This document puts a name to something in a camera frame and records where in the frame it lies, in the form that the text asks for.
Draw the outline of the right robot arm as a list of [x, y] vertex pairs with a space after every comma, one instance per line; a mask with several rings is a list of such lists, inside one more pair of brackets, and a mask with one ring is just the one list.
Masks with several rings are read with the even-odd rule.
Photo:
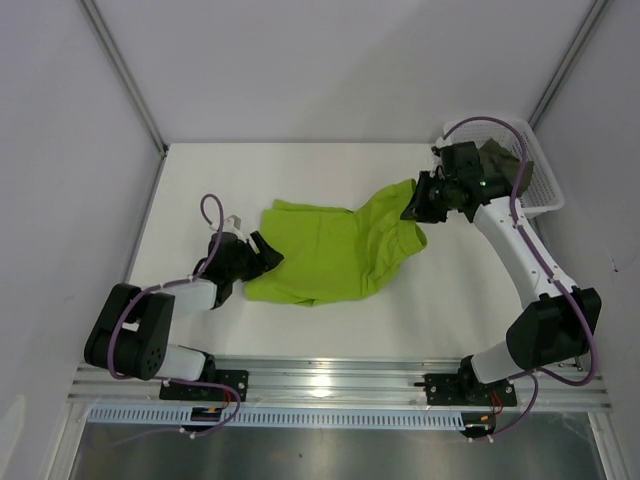
[[472, 142], [432, 150], [436, 165], [420, 173], [404, 220], [444, 223], [452, 211], [463, 214], [489, 241], [518, 293], [522, 311], [505, 338], [465, 359], [469, 370], [456, 380], [458, 395], [468, 403], [489, 396], [493, 383], [547, 372], [549, 365], [589, 355], [586, 376], [573, 386], [590, 383], [598, 352], [594, 333], [602, 300], [593, 288], [581, 288], [564, 272], [531, 227], [518, 198], [526, 162], [513, 178], [488, 170]]

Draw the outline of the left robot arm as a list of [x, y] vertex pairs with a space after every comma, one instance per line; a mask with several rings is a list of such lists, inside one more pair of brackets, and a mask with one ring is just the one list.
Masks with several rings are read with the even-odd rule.
[[216, 374], [206, 368], [211, 357], [170, 343], [172, 323], [222, 306], [235, 283], [254, 280], [283, 260], [257, 231], [248, 238], [234, 230], [213, 234], [208, 256], [191, 276], [145, 289], [115, 285], [86, 341], [85, 362], [116, 379], [180, 379], [192, 398], [209, 398], [217, 387]]

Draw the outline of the lime green shorts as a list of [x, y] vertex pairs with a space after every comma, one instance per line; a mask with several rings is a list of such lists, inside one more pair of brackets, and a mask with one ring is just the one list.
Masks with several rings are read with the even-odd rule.
[[417, 223], [401, 218], [415, 189], [412, 179], [391, 184], [355, 211], [274, 201], [259, 233], [284, 259], [246, 283], [247, 299], [311, 307], [378, 293], [427, 246]]

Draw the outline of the right aluminium corner post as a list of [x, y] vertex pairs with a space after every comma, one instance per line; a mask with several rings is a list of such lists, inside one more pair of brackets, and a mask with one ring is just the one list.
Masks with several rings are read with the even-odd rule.
[[558, 65], [528, 117], [528, 123], [532, 129], [536, 129], [541, 124], [551, 109], [613, 4], [612, 0], [594, 0], [590, 3], [587, 13], [572, 35], [568, 46], [560, 57]]

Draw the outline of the white plastic basket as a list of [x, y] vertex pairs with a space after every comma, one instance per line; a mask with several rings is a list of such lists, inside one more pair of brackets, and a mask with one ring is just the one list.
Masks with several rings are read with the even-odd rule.
[[528, 188], [520, 197], [522, 211], [528, 219], [547, 212], [557, 211], [565, 204], [565, 198], [553, 170], [529, 124], [514, 117], [499, 117], [520, 135], [522, 141], [505, 126], [491, 120], [475, 120], [455, 127], [460, 119], [444, 124], [443, 135], [450, 143], [473, 141], [480, 148], [487, 140], [495, 140], [513, 156], [521, 159], [526, 151], [526, 159], [532, 165], [532, 175]]

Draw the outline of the left aluminium corner post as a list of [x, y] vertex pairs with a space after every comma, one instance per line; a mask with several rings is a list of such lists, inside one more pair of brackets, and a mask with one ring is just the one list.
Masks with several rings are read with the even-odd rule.
[[155, 119], [145, 101], [140, 87], [124, 55], [119, 48], [115, 36], [111, 32], [106, 19], [94, 0], [78, 0], [76, 2], [88, 26], [93, 32], [98, 46], [110, 65], [120, 87], [131, 104], [131, 107], [146, 132], [155, 151], [163, 157], [168, 149]]

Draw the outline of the aluminium corner post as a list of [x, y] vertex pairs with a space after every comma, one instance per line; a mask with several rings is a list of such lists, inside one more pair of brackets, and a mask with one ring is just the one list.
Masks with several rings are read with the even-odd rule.
[[594, 0], [590, 3], [587, 13], [572, 35], [568, 46], [560, 57], [558, 65], [528, 117], [528, 123], [532, 129], [536, 129], [541, 124], [551, 109], [613, 4], [612, 0]]
[[146, 132], [155, 151], [163, 157], [168, 149], [155, 119], [145, 101], [140, 87], [124, 55], [119, 48], [115, 36], [111, 32], [106, 19], [94, 0], [78, 0], [76, 2], [88, 26], [93, 32], [98, 46], [110, 65], [120, 87], [131, 104], [131, 107]]

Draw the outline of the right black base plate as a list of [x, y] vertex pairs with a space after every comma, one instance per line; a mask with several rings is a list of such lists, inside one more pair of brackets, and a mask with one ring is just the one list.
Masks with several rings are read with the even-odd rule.
[[427, 373], [413, 384], [429, 406], [515, 407], [515, 388], [507, 381], [483, 384], [462, 374]]

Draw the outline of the aluminium mounting rail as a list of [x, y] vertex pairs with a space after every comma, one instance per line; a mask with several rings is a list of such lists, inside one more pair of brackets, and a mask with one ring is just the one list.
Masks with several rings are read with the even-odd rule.
[[[246, 407], [408, 410], [427, 407], [427, 373], [455, 373], [459, 360], [331, 359], [218, 356], [216, 367], [248, 372]], [[539, 374], [534, 412], [610, 412], [612, 403], [601, 375], [571, 387]], [[160, 381], [115, 380], [105, 370], [81, 363], [69, 403], [155, 404]]]

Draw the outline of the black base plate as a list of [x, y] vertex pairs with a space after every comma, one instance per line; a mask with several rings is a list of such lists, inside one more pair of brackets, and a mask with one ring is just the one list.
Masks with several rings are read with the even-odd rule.
[[515, 388], [507, 381], [483, 384], [462, 374], [427, 373], [413, 384], [429, 406], [515, 407]]
[[[239, 394], [241, 401], [244, 402], [249, 386], [249, 372], [247, 370], [216, 369], [215, 371], [204, 372], [197, 379], [197, 382], [216, 383], [230, 387]], [[190, 402], [222, 402], [235, 399], [231, 393], [220, 388], [186, 385], [176, 381], [171, 381], [168, 386], [162, 386], [159, 398], [167, 401]]]

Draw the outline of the dark olive shorts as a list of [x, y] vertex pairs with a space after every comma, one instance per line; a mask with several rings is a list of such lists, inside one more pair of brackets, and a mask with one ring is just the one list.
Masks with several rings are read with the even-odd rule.
[[479, 148], [478, 154], [484, 177], [499, 182], [510, 194], [520, 169], [520, 160], [494, 139], [487, 140]]

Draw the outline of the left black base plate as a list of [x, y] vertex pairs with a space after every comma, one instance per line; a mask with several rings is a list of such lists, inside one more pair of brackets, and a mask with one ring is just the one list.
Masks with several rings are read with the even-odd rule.
[[[249, 372], [247, 370], [216, 369], [215, 371], [204, 372], [197, 379], [197, 382], [216, 383], [230, 387], [239, 394], [241, 401], [244, 402], [249, 386]], [[186, 385], [176, 381], [171, 381], [168, 386], [162, 386], [159, 398], [167, 401], [190, 402], [222, 402], [235, 399], [231, 393], [220, 388]]]

